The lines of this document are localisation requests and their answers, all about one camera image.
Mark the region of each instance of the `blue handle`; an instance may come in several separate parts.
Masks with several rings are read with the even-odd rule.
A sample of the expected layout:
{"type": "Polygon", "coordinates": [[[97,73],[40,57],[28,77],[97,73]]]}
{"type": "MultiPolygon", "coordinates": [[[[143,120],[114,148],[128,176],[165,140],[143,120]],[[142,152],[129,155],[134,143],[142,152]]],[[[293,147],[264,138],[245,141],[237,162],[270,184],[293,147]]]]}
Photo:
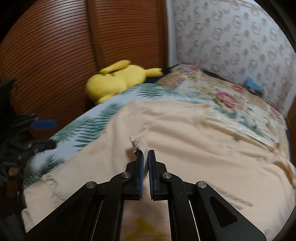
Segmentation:
{"type": "Polygon", "coordinates": [[[36,120],[30,127],[35,130],[53,129],[57,127],[57,122],[55,120],[36,120]]]}

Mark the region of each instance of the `plush toy ear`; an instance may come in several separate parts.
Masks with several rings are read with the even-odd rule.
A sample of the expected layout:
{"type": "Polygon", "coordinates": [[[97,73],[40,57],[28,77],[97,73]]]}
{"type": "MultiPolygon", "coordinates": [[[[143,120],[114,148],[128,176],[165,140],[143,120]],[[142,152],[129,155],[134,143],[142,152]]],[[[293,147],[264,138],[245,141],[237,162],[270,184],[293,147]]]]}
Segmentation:
{"type": "Polygon", "coordinates": [[[145,70],[145,72],[146,72],[146,77],[156,77],[156,76],[163,75],[161,69],[159,69],[159,68],[147,69],[147,70],[145,70]]]}
{"type": "Polygon", "coordinates": [[[131,62],[129,60],[121,60],[121,61],[118,61],[118,62],[110,65],[109,67],[106,67],[104,69],[101,69],[100,74],[108,74],[110,72],[113,72],[113,71],[116,71],[116,70],[125,68],[125,67],[129,66],[130,63],[131,62]]]}

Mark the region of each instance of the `metal pivot screw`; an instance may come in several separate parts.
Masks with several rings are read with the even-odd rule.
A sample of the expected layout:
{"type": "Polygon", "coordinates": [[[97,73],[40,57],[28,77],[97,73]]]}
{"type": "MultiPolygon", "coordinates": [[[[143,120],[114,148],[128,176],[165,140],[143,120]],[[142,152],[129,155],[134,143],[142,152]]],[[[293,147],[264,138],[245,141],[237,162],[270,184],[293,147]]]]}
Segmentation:
{"type": "Polygon", "coordinates": [[[164,172],[163,173],[163,178],[167,178],[167,179],[169,179],[169,178],[171,178],[172,177],[172,174],[170,174],[169,172],[164,172]]]}
{"type": "Polygon", "coordinates": [[[207,184],[204,182],[204,181],[200,181],[197,183],[197,185],[200,187],[200,188],[205,188],[207,186],[207,184]]]}
{"type": "Polygon", "coordinates": [[[86,184],[86,187],[89,188],[89,189],[94,188],[95,186],[96,186],[96,183],[95,182],[88,182],[86,184]]]}
{"type": "Polygon", "coordinates": [[[123,172],[123,173],[121,174],[121,176],[122,176],[123,178],[128,178],[128,177],[131,176],[131,174],[130,174],[129,172],[123,172]]]}

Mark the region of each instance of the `floral fabric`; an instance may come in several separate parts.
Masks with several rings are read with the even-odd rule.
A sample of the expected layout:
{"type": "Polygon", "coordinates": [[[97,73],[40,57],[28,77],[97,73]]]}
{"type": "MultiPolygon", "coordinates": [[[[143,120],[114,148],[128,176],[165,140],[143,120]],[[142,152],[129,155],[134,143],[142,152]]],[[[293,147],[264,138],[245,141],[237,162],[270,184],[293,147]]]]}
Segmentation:
{"type": "Polygon", "coordinates": [[[216,104],[213,108],[228,119],[244,125],[269,143],[281,142],[279,129],[286,128],[282,115],[241,86],[213,78],[187,64],[175,67],[158,84],[190,98],[212,101],[216,104]]]}

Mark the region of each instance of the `yellow stain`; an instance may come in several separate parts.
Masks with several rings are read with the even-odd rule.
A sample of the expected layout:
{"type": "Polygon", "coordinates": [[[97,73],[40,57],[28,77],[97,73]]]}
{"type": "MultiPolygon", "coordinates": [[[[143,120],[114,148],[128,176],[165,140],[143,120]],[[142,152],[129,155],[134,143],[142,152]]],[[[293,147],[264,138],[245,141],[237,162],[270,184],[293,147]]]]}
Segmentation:
{"type": "Polygon", "coordinates": [[[142,237],[144,233],[146,233],[147,236],[151,237],[152,241],[165,241],[164,239],[164,232],[157,230],[155,227],[153,227],[151,224],[147,223],[143,219],[136,219],[134,220],[134,223],[137,225],[135,230],[128,235],[124,241],[136,241],[138,238],[142,237]]]}

